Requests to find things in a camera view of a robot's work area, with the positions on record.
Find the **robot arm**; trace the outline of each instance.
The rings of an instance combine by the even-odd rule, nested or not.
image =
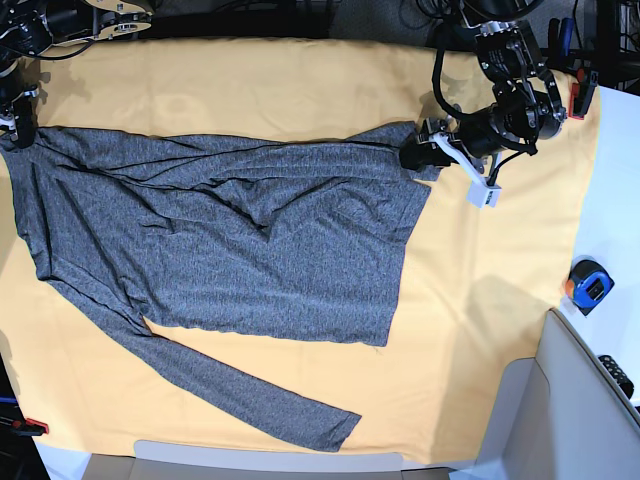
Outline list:
[[[20,148],[33,143],[31,99],[38,92],[22,79],[21,57],[70,58],[95,41],[149,28],[153,14],[145,0],[0,0],[0,129]],[[52,46],[71,45],[80,48],[62,57],[43,55]]]
[[[457,121],[457,128],[451,131],[448,122],[427,119],[400,153],[402,165],[412,170],[461,164],[472,181],[467,199],[478,207],[495,206],[500,193],[495,184],[500,152],[509,149],[534,155],[538,139],[556,135],[566,119],[555,79],[542,59],[529,22],[519,20],[540,2],[526,5],[521,0],[465,0],[461,4],[461,24],[478,29],[475,52],[484,75],[494,84],[496,101],[473,113],[463,113],[447,103],[440,75],[450,29],[443,25],[432,76],[433,92],[440,107]],[[545,90],[534,90],[531,78],[540,79]],[[450,148],[443,148],[444,142]],[[483,177],[489,157],[493,157],[493,166],[488,177]]]

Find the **yellow cloth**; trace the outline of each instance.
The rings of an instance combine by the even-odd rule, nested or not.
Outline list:
[[[309,140],[441,114],[433,59],[429,50],[335,41],[171,40],[101,44],[30,74],[45,99],[41,125]],[[557,81],[567,105],[570,79]],[[474,57],[448,55],[442,84],[465,111],[493,101]],[[599,110],[596,93],[586,120],[568,120],[537,156],[505,167],[495,210],[466,203],[459,167],[443,171],[407,246],[385,348],[152,328],[360,413],[341,453],[475,458],[502,371],[535,354],[543,315],[562,294]],[[0,349],[25,415],[50,425],[38,441],[115,455],[132,455],[138,439],[304,451],[174,387],[39,283],[0,165]]]

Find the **tape measure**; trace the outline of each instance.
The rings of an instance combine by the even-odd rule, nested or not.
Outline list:
[[[602,265],[581,260],[569,274],[565,292],[583,314],[588,314],[613,288],[613,279]]]

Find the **heathered gray fabric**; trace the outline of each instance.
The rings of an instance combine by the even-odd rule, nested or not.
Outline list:
[[[27,150],[7,135],[0,143],[40,280],[173,384],[274,437],[333,452],[359,415],[154,336],[143,316],[385,345],[429,193],[398,163],[413,128],[315,144],[41,128]]]

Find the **gray long-sleeve shirt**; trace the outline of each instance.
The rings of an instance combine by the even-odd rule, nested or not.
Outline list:
[[[173,384],[274,437],[337,451],[359,415],[153,335],[143,317],[385,345],[429,193],[398,162],[413,128],[298,144],[43,128],[27,150],[7,135],[0,146],[40,280]]]

